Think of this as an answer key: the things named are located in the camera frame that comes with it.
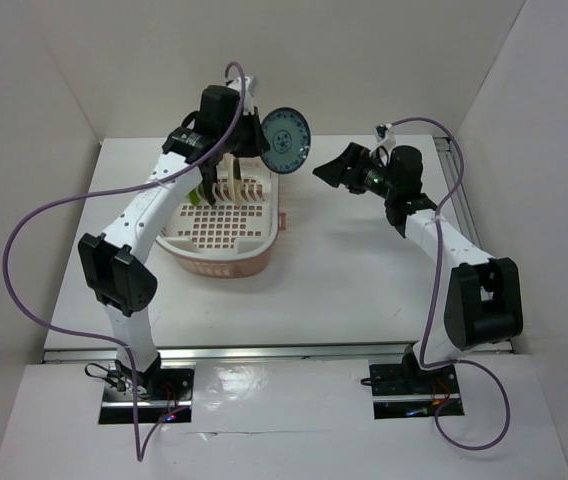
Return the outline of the blue patterned plate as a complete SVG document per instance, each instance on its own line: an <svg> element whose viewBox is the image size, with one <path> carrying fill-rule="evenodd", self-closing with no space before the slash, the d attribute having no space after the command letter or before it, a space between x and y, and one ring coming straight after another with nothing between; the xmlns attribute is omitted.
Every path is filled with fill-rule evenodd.
<svg viewBox="0 0 568 480"><path fill-rule="evenodd" d="M306 162L311 149L311 130L296 109L281 107L270 112L261 123L269 150L261 155L265 166L279 175L292 174Z"/></svg>

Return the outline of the beige plate with black mark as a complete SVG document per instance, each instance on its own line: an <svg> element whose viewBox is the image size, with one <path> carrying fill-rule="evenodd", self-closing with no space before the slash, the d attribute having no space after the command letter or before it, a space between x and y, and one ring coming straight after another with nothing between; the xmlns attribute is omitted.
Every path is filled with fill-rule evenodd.
<svg viewBox="0 0 568 480"><path fill-rule="evenodd" d="M241 177L241 167L239 159L235 156L231 156L228 159L228 188L229 196L236 206L242 204L242 177Z"/></svg>

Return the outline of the green plate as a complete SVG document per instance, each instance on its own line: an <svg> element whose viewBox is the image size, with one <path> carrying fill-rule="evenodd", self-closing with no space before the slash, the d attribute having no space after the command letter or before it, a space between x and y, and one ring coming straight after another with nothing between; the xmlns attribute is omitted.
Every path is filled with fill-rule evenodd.
<svg viewBox="0 0 568 480"><path fill-rule="evenodd" d="M195 189L191 190L187 196L187 199L192 206L198 206L201 203L199 190L200 187L197 186Z"/></svg>

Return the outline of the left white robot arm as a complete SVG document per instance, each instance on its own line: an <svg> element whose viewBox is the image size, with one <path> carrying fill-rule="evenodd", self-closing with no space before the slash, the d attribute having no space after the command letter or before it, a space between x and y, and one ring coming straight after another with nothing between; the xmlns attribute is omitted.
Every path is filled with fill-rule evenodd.
<svg viewBox="0 0 568 480"><path fill-rule="evenodd" d="M208 86L199 109L168 135L144 190L99 235L86 233L79 241L86 283L120 342L117 371L140 399L153 397L162 383L148 314L158 281L146 260L162 227L191 191L203 187L206 202L215 202L217 165L225 154L252 158L268 150L253 103L255 83L249 76Z"/></svg>

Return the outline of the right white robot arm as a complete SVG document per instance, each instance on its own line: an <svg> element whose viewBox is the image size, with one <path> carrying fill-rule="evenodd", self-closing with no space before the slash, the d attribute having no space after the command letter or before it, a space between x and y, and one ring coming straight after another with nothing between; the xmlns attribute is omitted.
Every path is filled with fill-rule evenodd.
<svg viewBox="0 0 568 480"><path fill-rule="evenodd" d="M387 157L356 143L314 175L352 194L382 198L388 223L435 262L435 279L423 337L407 352L400 379L412 392L424 391L440 370L478 346L500 343L523 331L519 271L453 227L422 191L421 152L407 145Z"/></svg>

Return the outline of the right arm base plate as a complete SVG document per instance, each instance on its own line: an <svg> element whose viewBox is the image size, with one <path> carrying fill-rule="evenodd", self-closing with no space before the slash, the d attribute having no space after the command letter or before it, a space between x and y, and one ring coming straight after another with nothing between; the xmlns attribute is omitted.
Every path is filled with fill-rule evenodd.
<svg viewBox="0 0 568 480"><path fill-rule="evenodd" d="M370 389L376 420L465 415L452 366L413 374L400 364L371 364L360 384Z"/></svg>

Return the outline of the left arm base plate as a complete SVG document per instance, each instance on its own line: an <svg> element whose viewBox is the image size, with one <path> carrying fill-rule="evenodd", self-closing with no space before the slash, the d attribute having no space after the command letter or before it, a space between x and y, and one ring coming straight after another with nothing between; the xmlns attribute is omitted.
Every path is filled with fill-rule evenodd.
<svg viewBox="0 0 568 480"><path fill-rule="evenodd" d="M138 394L140 424L154 424L162 415L171 413L166 423L190 423L195 368L181 366L164 369L159 386L152 393ZM98 423L129 425L133 422L132 385L120 379L117 371L109 371L103 390Z"/></svg>

